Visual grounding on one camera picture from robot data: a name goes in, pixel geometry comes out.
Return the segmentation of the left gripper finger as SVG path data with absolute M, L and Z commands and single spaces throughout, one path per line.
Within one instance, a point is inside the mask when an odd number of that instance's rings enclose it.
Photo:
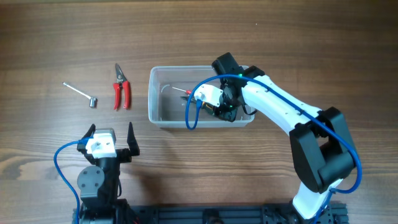
M 134 135 L 134 129 L 131 122 L 129 123 L 128 132 L 127 132 L 127 144 L 129 146 L 131 156 L 140 155 L 140 149 L 136 137 Z
M 96 131 L 95 124 L 92 124 L 86 134 L 82 137 L 82 139 L 90 138 L 93 136 L 93 133 Z

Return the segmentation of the silver socket wrench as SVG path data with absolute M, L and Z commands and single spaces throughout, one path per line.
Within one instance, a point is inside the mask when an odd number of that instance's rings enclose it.
M 90 101 L 89 107 L 90 107 L 90 108 L 96 108 L 96 105 L 97 105 L 97 98 L 95 98 L 95 97 L 93 97 L 93 96 L 90 96 L 90 95 L 84 93 L 83 91 L 81 91 L 81 90 L 75 88 L 74 86 L 70 85 L 69 83 L 63 82 L 62 84 L 63 84 L 64 86 L 66 86 L 66 87 L 72 89 L 73 91 L 75 91 L 75 92 L 77 92 L 77 93 L 83 95 L 84 97 L 88 98 L 89 101 Z

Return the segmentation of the black red screwdriver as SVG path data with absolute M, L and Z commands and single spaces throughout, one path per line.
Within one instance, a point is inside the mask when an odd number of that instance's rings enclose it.
M 192 93 L 191 90 L 183 90 L 183 89 L 176 88 L 176 87 L 172 87 L 172 88 L 175 89 L 175 90 L 178 90 L 178 91 L 182 91 L 182 92 L 184 92 L 186 95 L 190 95 L 190 94 Z

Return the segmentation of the red handled pruning shears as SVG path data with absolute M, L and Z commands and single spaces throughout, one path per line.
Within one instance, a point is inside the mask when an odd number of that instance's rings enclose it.
M 122 91 L 124 91 L 124 109 L 131 107 L 131 85 L 128 79 L 125 77 L 121 67 L 118 63 L 115 63 L 116 81 L 113 83 L 115 92 L 114 109 L 118 110 L 121 104 Z

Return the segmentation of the orange black pliers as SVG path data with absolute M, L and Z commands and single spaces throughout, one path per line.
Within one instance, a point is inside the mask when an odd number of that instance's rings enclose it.
M 180 96 L 180 98 L 185 100 L 185 101 L 188 101 L 188 96 Z M 194 98 L 192 98 L 190 100 L 190 103 L 196 104 L 197 101 Z M 201 103 L 201 110 L 205 110 L 208 114 L 214 115 L 214 111 L 213 111 L 214 107 L 211 104 L 209 104 L 209 103 L 202 102 Z

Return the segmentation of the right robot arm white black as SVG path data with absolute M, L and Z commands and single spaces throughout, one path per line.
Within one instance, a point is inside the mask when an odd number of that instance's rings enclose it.
M 233 122 L 238 109 L 252 107 L 278 125 L 290 138 L 294 169 L 301 184 L 292 206 L 305 222 L 328 214 L 331 196 L 355 191 L 362 167 L 345 117 L 335 107 L 321 110 L 279 88 L 261 69 L 240 66 L 229 53 L 212 67 L 223 94 L 214 107 L 219 119 Z

